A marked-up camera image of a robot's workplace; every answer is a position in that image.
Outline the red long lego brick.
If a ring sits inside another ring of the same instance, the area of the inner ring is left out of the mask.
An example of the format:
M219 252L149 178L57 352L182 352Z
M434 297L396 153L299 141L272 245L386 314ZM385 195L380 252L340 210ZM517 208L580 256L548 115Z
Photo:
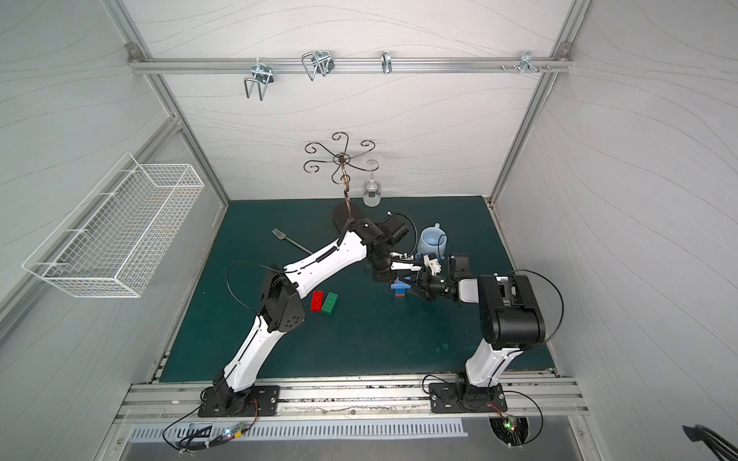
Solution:
M314 290L311 294L311 311L321 312L324 303L324 292Z

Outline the green long lego brick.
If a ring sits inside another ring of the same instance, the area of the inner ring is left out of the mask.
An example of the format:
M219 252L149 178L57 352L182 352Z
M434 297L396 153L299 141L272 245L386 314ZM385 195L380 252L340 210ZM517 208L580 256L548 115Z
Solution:
M337 301L338 295L336 293L329 292L321 307L321 311L328 315L333 314L336 309Z

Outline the light blue long lego brick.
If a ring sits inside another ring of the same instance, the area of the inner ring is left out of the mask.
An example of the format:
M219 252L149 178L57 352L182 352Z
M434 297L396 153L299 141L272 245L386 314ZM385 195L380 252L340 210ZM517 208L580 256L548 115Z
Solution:
M391 284L390 288L392 290L395 290L396 292L405 292L406 290L411 289L411 286L409 284L406 284L405 282L402 282L399 279L394 280L393 284Z

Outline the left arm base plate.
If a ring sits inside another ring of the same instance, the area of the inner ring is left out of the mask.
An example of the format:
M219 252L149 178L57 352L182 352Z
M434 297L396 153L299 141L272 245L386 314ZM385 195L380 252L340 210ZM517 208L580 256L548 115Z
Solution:
M198 409L200 418L239 418L277 413L281 388L279 386L254 386L246 391L233 393L226 386L210 386L201 395Z

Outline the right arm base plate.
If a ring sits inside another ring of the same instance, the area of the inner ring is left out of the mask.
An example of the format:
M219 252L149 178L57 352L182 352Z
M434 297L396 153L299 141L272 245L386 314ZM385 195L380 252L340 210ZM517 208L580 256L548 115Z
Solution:
M501 384L476 387L466 383L434 382L427 385L430 410L435 414L506 413Z

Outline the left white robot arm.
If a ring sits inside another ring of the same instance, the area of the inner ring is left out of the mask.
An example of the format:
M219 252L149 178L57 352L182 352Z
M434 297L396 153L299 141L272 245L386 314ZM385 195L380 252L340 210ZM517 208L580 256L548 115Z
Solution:
M238 352L213 381L213 390L225 397L250 390L278 342L305 321L303 299L338 272L366 260L375 280L392 282L397 262L391 251L408 233L403 220L392 214L378 223L367 218L349 219L338 238L321 250L284 267L270 267L254 324Z

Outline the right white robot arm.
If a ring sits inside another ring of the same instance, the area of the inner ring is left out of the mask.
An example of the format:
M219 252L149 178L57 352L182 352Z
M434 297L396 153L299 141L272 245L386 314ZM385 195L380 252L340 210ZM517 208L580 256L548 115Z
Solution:
M482 339L457 375L455 396L467 408L501 405L501 375L516 357L545 342L544 317L527 276L474 276L467 255L450 255L449 261L445 274L433 260L405 281L427 301L446 298L478 307Z

